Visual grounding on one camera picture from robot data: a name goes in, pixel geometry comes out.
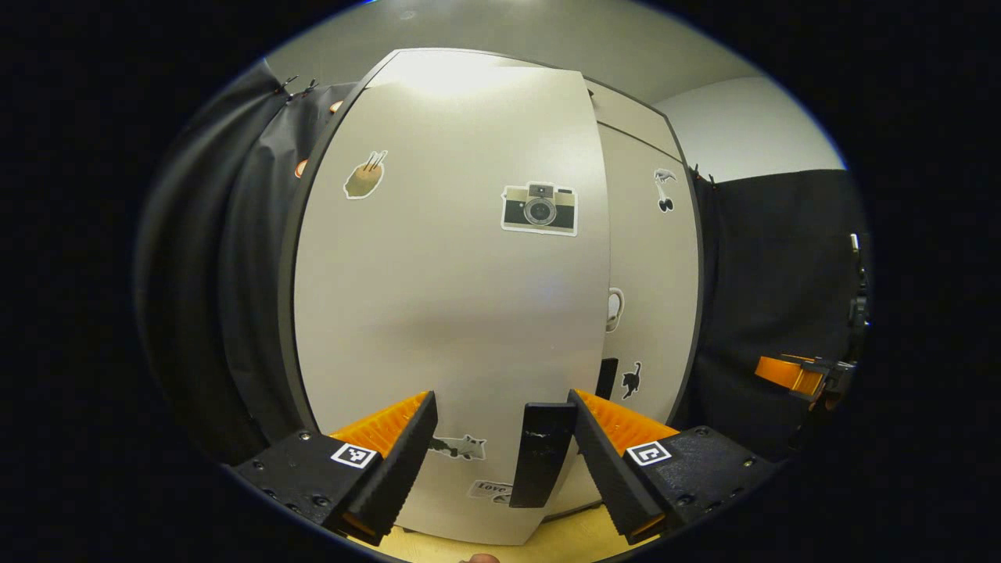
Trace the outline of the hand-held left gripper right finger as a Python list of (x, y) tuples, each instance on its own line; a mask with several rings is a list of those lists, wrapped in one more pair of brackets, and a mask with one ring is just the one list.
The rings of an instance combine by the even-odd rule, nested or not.
[(707, 425), (678, 431), (571, 389), (573, 431), (615, 531), (630, 545), (716, 517), (775, 475), (775, 464)]

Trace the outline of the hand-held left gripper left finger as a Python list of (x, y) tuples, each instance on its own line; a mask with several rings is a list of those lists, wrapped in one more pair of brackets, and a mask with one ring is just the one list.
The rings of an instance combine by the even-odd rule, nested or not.
[(332, 434), (296, 430), (231, 470), (296, 515), (378, 546), (410, 496), (438, 421), (436, 395), (424, 391)]

